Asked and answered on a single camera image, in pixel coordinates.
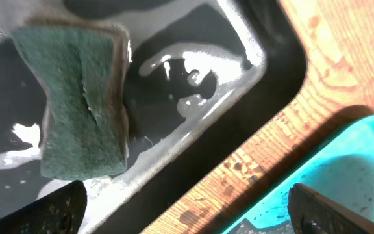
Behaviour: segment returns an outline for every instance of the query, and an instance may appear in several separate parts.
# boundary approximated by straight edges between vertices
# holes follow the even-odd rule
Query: sponge
[[[127,169],[122,102],[129,37],[122,29],[29,25],[12,32],[47,96],[42,175],[83,180]]]

